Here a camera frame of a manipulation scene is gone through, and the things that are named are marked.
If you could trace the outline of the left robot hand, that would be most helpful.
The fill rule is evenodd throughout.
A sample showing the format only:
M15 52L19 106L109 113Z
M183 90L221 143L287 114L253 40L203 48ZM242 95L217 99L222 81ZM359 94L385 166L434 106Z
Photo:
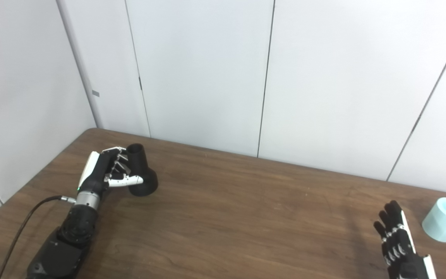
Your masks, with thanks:
M109 188L142 185L146 178L132 174L127 149L114 147L91 152L80 177L77 191L102 195Z

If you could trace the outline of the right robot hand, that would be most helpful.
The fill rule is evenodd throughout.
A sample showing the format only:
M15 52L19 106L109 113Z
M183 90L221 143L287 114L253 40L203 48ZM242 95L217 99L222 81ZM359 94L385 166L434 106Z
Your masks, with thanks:
M382 240L382 256L390 279L435 279L430 255L420 256L415 248L407 218L395 200L384 205L373 227Z

